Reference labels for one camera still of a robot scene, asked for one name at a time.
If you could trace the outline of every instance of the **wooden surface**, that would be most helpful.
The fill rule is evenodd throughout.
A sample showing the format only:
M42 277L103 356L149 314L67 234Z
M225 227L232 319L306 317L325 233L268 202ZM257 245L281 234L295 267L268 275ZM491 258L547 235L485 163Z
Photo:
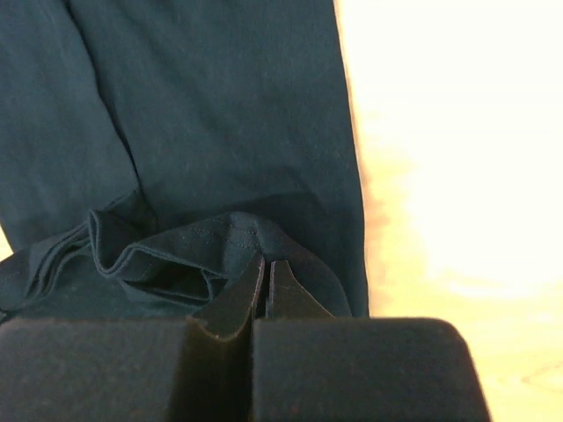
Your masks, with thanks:
M562 7L336 3L372 314L455 324L496 422L563 420Z

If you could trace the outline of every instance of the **dark teal fabric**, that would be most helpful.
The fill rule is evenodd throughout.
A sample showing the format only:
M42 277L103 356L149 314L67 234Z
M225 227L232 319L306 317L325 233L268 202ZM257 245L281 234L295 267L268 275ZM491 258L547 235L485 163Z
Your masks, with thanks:
M258 249L368 314L332 2L2 1L0 96L0 310L88 279L193 312Z

